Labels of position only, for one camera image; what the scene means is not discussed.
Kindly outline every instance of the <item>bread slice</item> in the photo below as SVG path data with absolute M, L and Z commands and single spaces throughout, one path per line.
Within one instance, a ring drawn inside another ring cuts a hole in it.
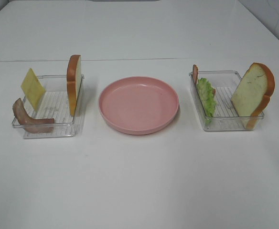
M 67 67 L 67 95 L 69 102 L 69 112 L 71 116 L 75 115 L 77 98 L 81 83 L 81 56 L 72 55 Z
M 275 80 L 270 69 L 262 63 L 253 63 L 240 81 L 231 101 L 239 116 L 259 116 L 270 101 Z M 245 129 L 254 129 L 257 119 L 244 121 Z

